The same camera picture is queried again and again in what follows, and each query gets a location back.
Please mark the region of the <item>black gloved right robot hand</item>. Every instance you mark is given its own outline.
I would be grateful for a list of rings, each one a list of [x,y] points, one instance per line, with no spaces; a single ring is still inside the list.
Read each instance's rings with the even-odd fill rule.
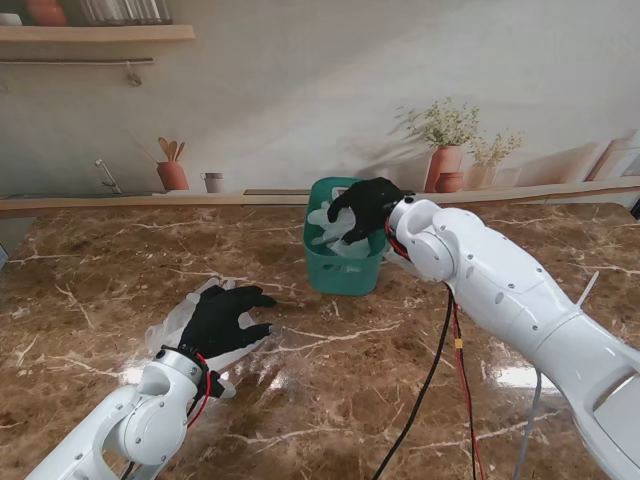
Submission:
[[[345,244],[350,245],[382,229],[393,208],[407,195],[386,178],[362,180],[351,185],[331,203],[327,218],[334,223],[343,209],[351,209],[355,215],[355,226],[341,237]]]

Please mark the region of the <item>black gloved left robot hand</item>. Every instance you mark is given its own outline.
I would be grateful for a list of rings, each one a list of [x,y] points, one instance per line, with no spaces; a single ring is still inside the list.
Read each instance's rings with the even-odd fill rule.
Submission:
[[[229,290],[212,286],[200,295],[178,347],[211,359],[259,342],[271,334],[272,325],[263,323],[243,328],[239,318],[252,308],[271,308],[276,304],[275,299],[257,286]]]

